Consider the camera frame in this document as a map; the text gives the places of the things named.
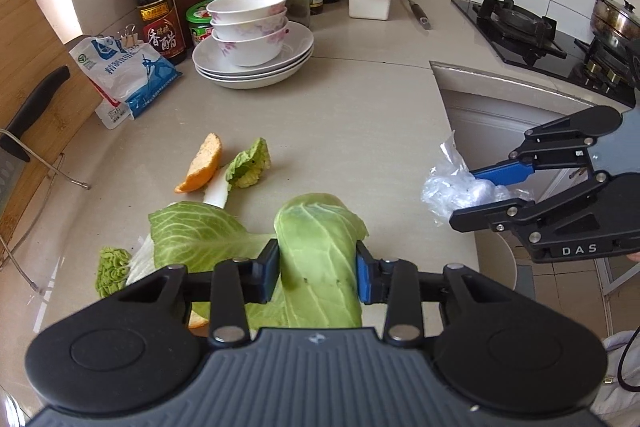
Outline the clear plastic bag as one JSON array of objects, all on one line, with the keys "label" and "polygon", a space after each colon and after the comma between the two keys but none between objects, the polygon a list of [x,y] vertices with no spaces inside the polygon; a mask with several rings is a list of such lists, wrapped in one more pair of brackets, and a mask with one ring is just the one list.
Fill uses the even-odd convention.
[{"label": "clear plastic bag", "polygon": [[514,197],[534,199],[532,191],[476,179],[457,150],[454,132],[439,145],[439,150],[439,161],[430,170],[421,193],[421,200],[431,211],[436,225],[446,225],[454,210],[503,202]]}]

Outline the large green cabbage leaf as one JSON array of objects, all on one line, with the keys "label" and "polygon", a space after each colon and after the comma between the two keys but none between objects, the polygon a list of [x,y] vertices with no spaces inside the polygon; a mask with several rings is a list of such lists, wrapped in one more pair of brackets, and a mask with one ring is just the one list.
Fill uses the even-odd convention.
[{"label": "large green cabbage leaf", "polygon": [[358,329],[356,246],[368,236],[364,222],[336,196],[310,193],[284,204],[273,226],[280,277],[269,303],[245,306],[250,329]]}]

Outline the small napa cabbage piece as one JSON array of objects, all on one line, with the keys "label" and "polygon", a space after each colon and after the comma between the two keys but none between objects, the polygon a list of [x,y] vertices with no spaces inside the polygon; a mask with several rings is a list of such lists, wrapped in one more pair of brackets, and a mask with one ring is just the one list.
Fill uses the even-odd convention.
[{"label": "small napa cabbage piece", "polygon": [[218,208],[226,207],[229,194],[236,188],[257,184],[262,174],[271,167],[267,141],[258,138],[248,150],[241,152],[221,167],[205,187],[203,202]]}]

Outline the orange peel piece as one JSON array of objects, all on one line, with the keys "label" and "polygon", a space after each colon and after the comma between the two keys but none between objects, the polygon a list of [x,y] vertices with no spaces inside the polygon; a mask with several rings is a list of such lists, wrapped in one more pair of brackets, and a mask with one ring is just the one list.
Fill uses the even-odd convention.
[{"label": "orange peel piece", "polygon": [[191,161],[184,180],[174,188],[177,194],[198,191],[218,170],[222,156],[222,142],[216,133],[209,133]]}]

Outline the flat green cabbage leaf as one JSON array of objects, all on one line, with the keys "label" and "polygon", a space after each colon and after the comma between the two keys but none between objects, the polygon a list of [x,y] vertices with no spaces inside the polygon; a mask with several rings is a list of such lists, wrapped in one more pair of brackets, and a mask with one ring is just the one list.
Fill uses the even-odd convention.
[{"label": "flat green cabbage leaf", "polygon": [[156,269],[185,265],[190,273],[213,270],[233,258],[255,259],[273,234],[250,233],[226,210],[204,202],[175,202],[149,215]]}]

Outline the black gas stove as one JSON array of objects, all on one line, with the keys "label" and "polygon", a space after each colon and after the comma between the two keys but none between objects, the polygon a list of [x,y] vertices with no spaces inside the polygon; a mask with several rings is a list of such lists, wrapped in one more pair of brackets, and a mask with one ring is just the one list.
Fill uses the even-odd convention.
[{"label": "black gas stove", "polygon": [[503,63],[563,80],[628,107],[636,105],[634,78],[624,48],[599,37],[585,42],[556,29],[513,0],[452,2],[489,42]]}]

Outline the middle white plate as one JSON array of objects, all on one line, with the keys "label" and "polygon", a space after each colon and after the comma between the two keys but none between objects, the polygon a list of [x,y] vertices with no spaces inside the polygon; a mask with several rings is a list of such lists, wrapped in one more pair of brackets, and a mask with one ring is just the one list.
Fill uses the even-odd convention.
[{"label": "middle white plate", "polygon": [[291,63],[286,65],[282,65],[275,69],[268,70],[268,72],[247,72],[246,74],[241,75],[222,75],[222,74],[214,74],[213,72],[206,72],[204,68],[195,66],[196,72],[203,75],[206,78],[210,78],[213,80],[224,80],[224,81],[244,81],[244,80],[254,80],[254,79],[262,79],[270,76],[275,76],[280,74],[280,72],[286,72],[287,70],[294,69],[297,66],[302,66],[303,62],[306,62],[308,58],[311,57],[312,52],[314,52],[314,48],[310,48],[304,55],[301,55],[299,58],[296,58]]}]

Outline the bottom white plate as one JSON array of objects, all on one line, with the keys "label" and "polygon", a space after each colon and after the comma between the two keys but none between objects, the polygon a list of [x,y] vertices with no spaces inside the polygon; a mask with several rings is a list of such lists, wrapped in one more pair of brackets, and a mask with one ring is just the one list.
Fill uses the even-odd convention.
[{"label": "bottom white plate", "polygon": [[293,75],[296,74],[296,72],[299,71],[299,69],[301,69],[310,60],[310,58],[308,58],[308,60],[306,62],[303,62],[302,66],[297,66],[294,69],[287,70],[286,72],[280,72],[280,74],[278,74],[278,75],[270,76],[270,77],[266,77],[266,78],[264,77],[262,79],[244,80],[244,81],[224,81],[224,80],[213,80],[213,79],[210,79],[210,78],[206,78],[201,74],[198,74],[198,75],[200,75],[203,78],[206,78],[206,79],[208,79],[210,81],[213,81],[213,83],[215,83],[217,86],[220,86],[220,87],[223,87],[223,88],[228,88],[228,89],[232,89],[232,90],[260,89],[260,88],[273,86],[274,84],[280,83],[280,82],[282,82],[284,80],[287,80],[288,78],[292,77]]}]

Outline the bottom white floral bowl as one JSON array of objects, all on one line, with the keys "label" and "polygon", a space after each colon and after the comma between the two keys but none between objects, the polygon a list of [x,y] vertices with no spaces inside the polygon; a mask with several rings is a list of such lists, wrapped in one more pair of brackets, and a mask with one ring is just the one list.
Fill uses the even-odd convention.
[{"label": "bottom white floral bowl", "polygon": [[282,51],[284,39],[288,34],[288,23],[283,23],[277,30],[268,35],[232,40],[220,38],[216,31],[212,38],[221,50],[222,55],[235,66],[250,67],[265,64],[276,58]]}]

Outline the white floral bowl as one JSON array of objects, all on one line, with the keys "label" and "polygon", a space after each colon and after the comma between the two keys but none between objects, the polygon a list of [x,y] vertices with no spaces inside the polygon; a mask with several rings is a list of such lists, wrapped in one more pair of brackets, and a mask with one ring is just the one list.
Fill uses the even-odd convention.
[{"label": "white floral bowl", "polygon": [[279,12],[257,20],[248,20],[242,23],[214,23],[213,34],[221,40],[245,41],[265,37],[282,29],[287,23],[287,8]]},{"label": "white floral bowl", "polygon": [[288,23],[283,23],[277,30],[268,35],[232,40],[220,38],[216,31],[212,38],[221,50],[222,55],[235,66],[250,67],[265,64],[276,58],[282,51],[284,39],[288,34]]},{"label": "white floral bowl", "polygon": [[213,0],[206,11],[215,24],[235,24],[276,15],[288,0]]}]

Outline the top white plate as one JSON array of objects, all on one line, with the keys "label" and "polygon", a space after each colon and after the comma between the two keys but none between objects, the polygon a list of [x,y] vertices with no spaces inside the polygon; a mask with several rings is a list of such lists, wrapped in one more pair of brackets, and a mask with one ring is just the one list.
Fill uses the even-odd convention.
[{"label": "top white plate", "polygon": [[212,36],[200,42],[192,53],[195,66],[206,72],[222,75],[241,75],[247,72],[267,72],[267,70],[286,65],[304,55],[314,45],[314,34],[304,25],[288,23],[288,34],[284,39],[282,51],[273,60],[258,66],[242,67],[231,64],[221,53]]}]

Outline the middle white floral bowl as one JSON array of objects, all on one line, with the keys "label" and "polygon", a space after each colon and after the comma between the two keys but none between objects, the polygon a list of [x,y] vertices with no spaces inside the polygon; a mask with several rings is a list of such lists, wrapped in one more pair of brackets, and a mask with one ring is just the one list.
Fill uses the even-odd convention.
[{"label": "middle white floral bowl", "polygon": [[265,37],[282,29],[287,23],[287,8],[279,12],[257,20],[248,20],[242,23],[214,23],[213,34],[221,40],[245,41]]}]

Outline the metal binder clips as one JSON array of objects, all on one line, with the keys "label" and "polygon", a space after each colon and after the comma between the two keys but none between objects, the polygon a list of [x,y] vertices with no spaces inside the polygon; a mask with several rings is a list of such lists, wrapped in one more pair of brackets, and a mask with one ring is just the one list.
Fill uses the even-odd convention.
[{"label": "metal binder clips", "polygon": [[134,48],[140,41],[137,26],[134,23],[128,24],[124,29],[117,33],[116,39],[124,49]]}]

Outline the green lid jar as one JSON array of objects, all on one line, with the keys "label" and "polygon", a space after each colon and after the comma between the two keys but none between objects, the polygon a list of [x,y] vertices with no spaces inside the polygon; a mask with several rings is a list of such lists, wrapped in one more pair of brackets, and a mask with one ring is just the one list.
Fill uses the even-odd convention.
[{"label": "green lid jar", "polygon": [[210,24],[212,17],[206,10],[208,4],[209,0],[204,0],[186,10],[186,22],[188,23],[194,46],[197,46],[212,33],[213,26]]}]

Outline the black handled kitchen knife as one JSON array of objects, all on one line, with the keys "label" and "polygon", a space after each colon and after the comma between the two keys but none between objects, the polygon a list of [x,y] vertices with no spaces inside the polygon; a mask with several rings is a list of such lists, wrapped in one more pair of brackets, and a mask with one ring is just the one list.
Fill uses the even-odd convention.
[{"label": "black handled kitchen knife", "polygon": [[[63,65],[43,78],[26,98],[6,126],[6,130],[22,139],[23,134],[43,115],[62,84],[70,79],[70,69]],[[8,136],[1,135],[1,210],[6,208],[24,168],[32,158]]]}]

